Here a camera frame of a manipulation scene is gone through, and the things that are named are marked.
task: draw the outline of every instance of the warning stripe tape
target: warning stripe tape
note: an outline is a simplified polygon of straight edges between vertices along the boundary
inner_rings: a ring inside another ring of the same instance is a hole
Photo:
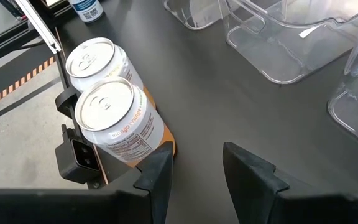
[[[46,60],[44,63],[40,64],[38,67],[33,69],[31,72],[29,72],[27,75],[23,76],[18,81],[8,86],[6,89],[0,92],[0,100],[5,96],[7,96],[8,94],[12,93],[14,90],[18,89],[20,86],[28,82],[30,79],[34,78],[38,73],[42,72],[42,70],[45,70],[54,62],[55,59],[53,57],[50,57],[49,60]]]

